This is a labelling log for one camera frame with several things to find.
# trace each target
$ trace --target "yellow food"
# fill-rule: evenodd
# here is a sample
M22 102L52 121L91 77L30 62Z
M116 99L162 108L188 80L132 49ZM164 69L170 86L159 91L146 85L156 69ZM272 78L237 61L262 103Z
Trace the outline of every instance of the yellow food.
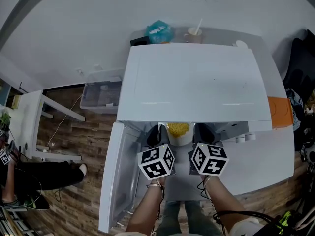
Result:
M172 123L169 122L167 124L169 132L175 137L180 137L185 135L185 133L189 130L189 124L184 122Z

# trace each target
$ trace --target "clear plastic container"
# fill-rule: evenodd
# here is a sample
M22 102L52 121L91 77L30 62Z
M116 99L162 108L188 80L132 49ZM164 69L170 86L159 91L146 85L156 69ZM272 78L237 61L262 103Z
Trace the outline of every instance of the clear plastic container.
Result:
M90 73L85 83L80 108L98 114L116 114L124 69Z

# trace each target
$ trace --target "orange object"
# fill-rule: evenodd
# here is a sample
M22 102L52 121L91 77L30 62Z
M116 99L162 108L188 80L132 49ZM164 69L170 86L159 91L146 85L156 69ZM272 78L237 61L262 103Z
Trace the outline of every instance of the orange object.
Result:
M293 114L289 99L268 97L268 102L273 128L283 128L293 124Z

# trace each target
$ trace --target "black chair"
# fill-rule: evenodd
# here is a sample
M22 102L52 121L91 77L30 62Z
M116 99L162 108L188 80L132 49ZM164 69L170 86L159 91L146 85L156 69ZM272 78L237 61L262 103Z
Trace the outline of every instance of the black chair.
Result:
M315 36L307 30L304 40L295 38L292 42L288 71L283 80L285 89L297 92L305 104L315 88ZM295 109L300 127L294 132L295 151L300 151L304 142L304 130L309 123L305 120L303 110Z

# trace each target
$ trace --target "shoe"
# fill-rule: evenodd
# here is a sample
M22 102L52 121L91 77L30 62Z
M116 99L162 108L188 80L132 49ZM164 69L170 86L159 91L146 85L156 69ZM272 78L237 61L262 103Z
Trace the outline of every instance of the shoe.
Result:
M83 176L85 177L85 175L87 174L87 171L88 171L86 164L81 164L79 169L82 171Z

